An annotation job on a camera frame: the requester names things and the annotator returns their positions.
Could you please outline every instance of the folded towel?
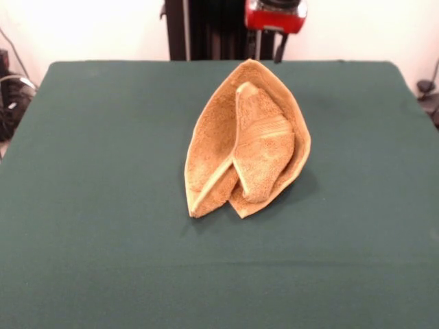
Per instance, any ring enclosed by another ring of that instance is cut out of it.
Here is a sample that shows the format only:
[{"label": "folded towel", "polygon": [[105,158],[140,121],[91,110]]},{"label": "folded towel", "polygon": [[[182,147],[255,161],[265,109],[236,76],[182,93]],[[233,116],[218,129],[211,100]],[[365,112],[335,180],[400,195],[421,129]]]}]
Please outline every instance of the folded towel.
[{"label": "folded towel", "polygon": [[304,167],[311,137],[296,100],[260,62],[240,64],[214,92],[187,153],[189,214],[229,201],[241,218],[265,208]]}]

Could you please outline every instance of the towel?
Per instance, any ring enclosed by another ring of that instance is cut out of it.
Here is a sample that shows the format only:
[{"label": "towel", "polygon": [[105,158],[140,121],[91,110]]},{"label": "towel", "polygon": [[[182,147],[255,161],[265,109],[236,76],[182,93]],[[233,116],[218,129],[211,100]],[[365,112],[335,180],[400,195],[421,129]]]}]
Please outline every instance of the towel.
[{"label": "towel", "polygon": [[187,152],[189,215],[227,201],[241,218],[265,208],[300,174],[311,137],[287,87],[260,62],[240,64],[209,99]]}]

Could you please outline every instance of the red device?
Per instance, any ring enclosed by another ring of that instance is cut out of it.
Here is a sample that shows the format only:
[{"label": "red device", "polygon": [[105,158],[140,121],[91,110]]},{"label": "red device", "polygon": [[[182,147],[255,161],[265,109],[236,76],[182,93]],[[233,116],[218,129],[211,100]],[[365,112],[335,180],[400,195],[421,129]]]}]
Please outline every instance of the red device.
[{"label": "red device", "polygon": [[268,29],[282,35],[274,57],[276,63],[282,61],[288,35],[297,34],[302,29],[307,15],[305,0],[246,0],[245,23],[248,29]]}]

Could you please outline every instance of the cable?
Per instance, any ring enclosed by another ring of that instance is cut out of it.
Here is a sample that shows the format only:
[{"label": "cable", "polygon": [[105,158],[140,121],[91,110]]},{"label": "cable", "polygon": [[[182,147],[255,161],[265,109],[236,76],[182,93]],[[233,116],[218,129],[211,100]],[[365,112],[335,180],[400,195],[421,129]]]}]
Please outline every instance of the cable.
[{"label": "cable", "polygon": [[19,64],[21,66],[21,68],[23,69],[24,74],[26,75],[27,78],[29,78],[29,73],[27,72],[23,62],[21,61],[21,58],[19,56],[19,53],[16,51],[15,49],[15,45],[14,43],[8,38],[8,36],[6,36],[5,32],[3,32],[3,30],[0,27],[0,34],[6,39],[6,41],[10,44],[12,51],[14,52],[14,55],[16,57],[16,59],[19,61]]},{"label": "cable", "polygon": [[30,88],[34,89],[35,91],[38,90],[38,87],[36,86],[36,84],[33,83],[32,81],[30,81],[30,79],[28,77],[23,77],[22,75],[19,75],[19,74],[11,74],[11,75],[7,75],[5,77],[0,78],[0,84],[3,81],[9,80],[9,79],[18,79],[21,82],[23,82],[24,84],[26,84],[27,86],[29,86]]}]

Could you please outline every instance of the black cable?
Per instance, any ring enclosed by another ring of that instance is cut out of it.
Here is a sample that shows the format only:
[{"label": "black cable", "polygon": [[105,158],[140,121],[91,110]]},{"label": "black cable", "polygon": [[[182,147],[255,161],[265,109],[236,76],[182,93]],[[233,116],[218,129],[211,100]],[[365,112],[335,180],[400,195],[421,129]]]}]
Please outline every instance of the black cable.
[{"label": "black cable", "polygon": [[274,55],[274,62],[276,64],[282,62],[283,52],[285,50],[285,46],[288,41],[288,33],[281,33],[282,41],[281,44],[277,47],[276,54]]},{"label": "black cable", "polygon": [[12,51],[14,52],[14,55],[16,57],[16,59],[19,61],[19,64],[21,66],[21,68],[23,69],[24,74],[26,75],[26,78],[29,79],[29,73],[27,72],[23,62],[21,61],[21,58],[19,56],[19,53],[17,52],[17,50],[15,49],[15,45],[14,43],[8,38],[8,36],[6,36],[5,32],[3,32],[3,30],[0,27],[0,34],[6,39],[6,41],[10,44]]}]

